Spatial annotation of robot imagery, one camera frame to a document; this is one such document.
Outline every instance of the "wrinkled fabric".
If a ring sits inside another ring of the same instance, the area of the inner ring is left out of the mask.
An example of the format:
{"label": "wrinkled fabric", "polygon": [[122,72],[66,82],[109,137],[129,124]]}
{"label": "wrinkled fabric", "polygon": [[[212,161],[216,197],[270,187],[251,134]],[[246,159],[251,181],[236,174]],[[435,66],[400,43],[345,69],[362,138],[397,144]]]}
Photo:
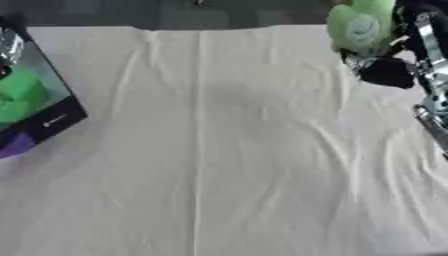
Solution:
{"label": "wrinkled fabric", "polygon": [[31,32],[90,117],[0,162],[0,255],[448,252],[423,91],[356,81],[323,26]]}

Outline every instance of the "dark floor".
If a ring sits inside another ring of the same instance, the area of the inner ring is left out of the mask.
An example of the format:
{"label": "dark floor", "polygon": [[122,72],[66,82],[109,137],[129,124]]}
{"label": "dark floor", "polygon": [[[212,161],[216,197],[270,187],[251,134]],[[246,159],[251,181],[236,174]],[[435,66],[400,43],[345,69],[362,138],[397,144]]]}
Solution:
{"label": "dark floor", "polygon": [[126,26],[144,29],[235,29],[321,24],[330,0],[0,0],[31,25]]}

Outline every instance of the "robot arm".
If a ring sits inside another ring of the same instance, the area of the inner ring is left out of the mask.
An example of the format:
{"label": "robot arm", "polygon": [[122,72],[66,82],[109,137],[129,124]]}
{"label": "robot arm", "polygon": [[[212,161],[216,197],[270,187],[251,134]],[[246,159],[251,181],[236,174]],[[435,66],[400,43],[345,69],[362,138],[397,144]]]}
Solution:
{"label": "robot arm", "polygon": [[[414,115],[447,157],[448,1],[353,1],[352,6],[336,6],[330,13],[333,48],[363,81],[403,89],[423,87],[426,98],[414,107]],[[403,50],[413,52],[416,62],[394,57]]]}

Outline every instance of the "box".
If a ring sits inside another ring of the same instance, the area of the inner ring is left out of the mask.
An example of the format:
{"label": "box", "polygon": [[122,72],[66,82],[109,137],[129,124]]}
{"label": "box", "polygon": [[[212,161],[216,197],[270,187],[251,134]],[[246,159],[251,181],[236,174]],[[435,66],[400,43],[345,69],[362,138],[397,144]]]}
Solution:
{"label": "box", "polygon": [[86,117],[23,17],[0,17],[0,158],[27,152]]}

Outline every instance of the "green object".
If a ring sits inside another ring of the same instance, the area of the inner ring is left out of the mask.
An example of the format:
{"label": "green object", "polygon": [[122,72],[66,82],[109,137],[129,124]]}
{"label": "green object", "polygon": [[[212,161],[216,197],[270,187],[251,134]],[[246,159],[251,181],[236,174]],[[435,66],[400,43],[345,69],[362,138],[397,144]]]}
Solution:
{"label": "green object", "polygon": [[23,120],[38,111],[49,99],[40,79],[16,65],[0,80],[0,123]]}
{"label": "green object", "polygon": [[353,0],[337,5],[328,16],[333,46],[360,54],[374,54],[391,40],[396,0]]}

